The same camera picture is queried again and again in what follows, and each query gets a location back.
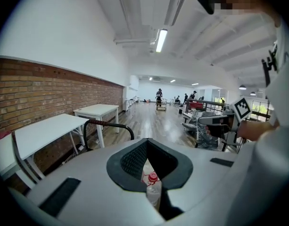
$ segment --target red object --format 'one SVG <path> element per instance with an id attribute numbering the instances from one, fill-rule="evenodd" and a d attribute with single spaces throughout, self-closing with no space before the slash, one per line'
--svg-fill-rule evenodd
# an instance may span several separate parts
<path id="1" fill-rule="evenodd" d="M 200 108 L 203 109 L 203 103 L 198 103 L 198 102 L 190 102 L 190 108 Z"/>
<path id="2" fill-rule="evenodd" d="M 152 183 L 155 183 L 158 181 L 158 177 L 157 177 L 157 174 L 155 172 L 151 172 L 149 174 L 149 181 Z"/>
<path id="3" fill-rule="evenodd" d="M 3 139 L 5 136 L 8 136 L 9 134 L 11 134 L 11 131 L 0 132 L 0 140 Z"/>

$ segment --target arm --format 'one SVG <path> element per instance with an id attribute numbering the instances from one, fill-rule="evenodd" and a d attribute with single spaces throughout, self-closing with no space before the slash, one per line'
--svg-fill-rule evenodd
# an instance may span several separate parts
<path id="1" fill-rule="evenodd" d="M 266 131 L 274 130 L 278 126 L 279 124 L 277 121 L 274 126 L 272 126 L 268 121 L 242 121 L 239 126 L 238 136 L 250 141 L 257 141 Z"/>

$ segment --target black rail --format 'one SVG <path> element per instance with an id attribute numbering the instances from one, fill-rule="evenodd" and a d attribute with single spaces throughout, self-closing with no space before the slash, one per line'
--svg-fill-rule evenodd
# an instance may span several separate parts
<path id="1" fill-rule="evenodd" d="M 88 147 L 88 141 L 87 141 L 87 125 L 89 123 L 90 124 L 95 124 L 95 125 L 100 125 L 100 126 L 111 126 L 111 127 L 124 128 L 124 129 L 129 131 L 129 133 L 131 135 L 131 140 L 135 139 L 134 132 L 132 131 L 131 128 L 129 128 L 126 125 L 109 123 L 109 122 L 106 122 L 106 121 L 88 120 L 83 126 L 83 140 L 84 140 L 84 145 L 85 145 L 85 148 L 86 148 L 87 151 L 91 151 L 91 149 Z"/>

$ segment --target ceiling light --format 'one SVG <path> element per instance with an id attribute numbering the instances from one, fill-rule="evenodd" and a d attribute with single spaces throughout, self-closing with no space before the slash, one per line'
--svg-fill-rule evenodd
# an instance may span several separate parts
<path id="1" fill-rule="evenodd" d="M 241 89 L 241 90 L 247 90 L 247 88 L 246 88 L 245 85 L 241 85 L 241 86 L 239 87 L 239 89 Z"/>
<path id="2" fill-rule="evenodd" d="M 157 53 L 161 52 L 163 44 L 164 44 L 164 41 L 165 41 L 165 38 L 166 38 L 166 35 L 167 35 L 167 30 L 166 29 L 162 29 L 160 31 L 159 40 L 158 40 L 158 44 L 157 44 L 157 49 L 156 49 Z"/>

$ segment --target plastic bottle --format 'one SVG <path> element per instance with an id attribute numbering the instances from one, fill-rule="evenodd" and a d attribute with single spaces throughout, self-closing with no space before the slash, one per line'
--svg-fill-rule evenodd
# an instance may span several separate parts
<path id="1" fill-rule="evenodd" d="M 161 189 L 162 184 L 161 181 L 158 180 L 157 174 L 155 172 L 150 173 L 146 195 L 148 200 L 154 207 L 157 207 L 158 202 L 160 200 Z"/>

